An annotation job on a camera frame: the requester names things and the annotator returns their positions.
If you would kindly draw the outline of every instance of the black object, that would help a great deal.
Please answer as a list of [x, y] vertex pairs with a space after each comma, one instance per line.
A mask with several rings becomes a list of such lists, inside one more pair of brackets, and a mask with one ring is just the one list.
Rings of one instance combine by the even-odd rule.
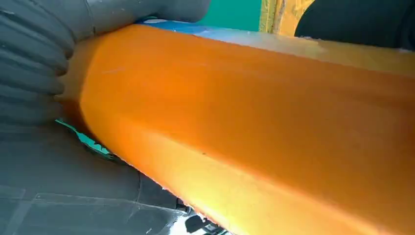
[[194, 215], [186, 220], [185, 225], [188, 233], [194, 233], [211, 223], [212, 222], [208, 219], [205, 219], [205, 221], [203, 221], [200, 216]]
[[147, 16], [197, 21], [209, 2], [0, 1], [0, 234], [168, 234], [177, 198], [54, 121], [57, 77], [83, 39]]
[[295, 36], [415, 50], [415, 1], [315, 0]]

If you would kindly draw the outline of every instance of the teal fabric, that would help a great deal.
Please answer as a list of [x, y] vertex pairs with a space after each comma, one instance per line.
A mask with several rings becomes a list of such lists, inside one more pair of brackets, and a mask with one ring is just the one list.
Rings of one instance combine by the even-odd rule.
[[210, 26], [258, 31], [261, 0], [212, 0], [201, 23]]

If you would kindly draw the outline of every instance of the orange plastic surface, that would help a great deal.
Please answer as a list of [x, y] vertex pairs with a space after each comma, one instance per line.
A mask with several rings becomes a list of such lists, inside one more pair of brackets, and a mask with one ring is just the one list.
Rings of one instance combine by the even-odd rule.
[[61, 100], [237, 235], [413, 235], [415, 72], [386, 70], [134, 25], [78, 48]]

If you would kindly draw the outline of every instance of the scratch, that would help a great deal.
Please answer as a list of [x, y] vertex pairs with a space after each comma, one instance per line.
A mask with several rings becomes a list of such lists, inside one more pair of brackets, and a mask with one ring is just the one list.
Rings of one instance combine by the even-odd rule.
[[115, 70], [107, 70], [107, 71], [103, 71], [102, 74], [108, 74], [108, 73], [115, 73], [115, 72], [120, 72], [120, 71], [124, 71], [125, 68], [119, 68], [119, 69], [115, 69]]
[[4, 14], [7, 14], [7, 15], [15, 15], [14, 12], [8, 11], [8, 10], [5, 10], [5, 9], [0, 9], [0, 11], [3, 12]]

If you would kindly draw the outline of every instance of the green wall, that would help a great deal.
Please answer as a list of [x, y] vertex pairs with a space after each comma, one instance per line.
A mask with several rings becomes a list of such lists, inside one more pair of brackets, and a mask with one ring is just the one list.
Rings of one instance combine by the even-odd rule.
[[205, 25], [258, 31], [261, 0], [212, 0]]

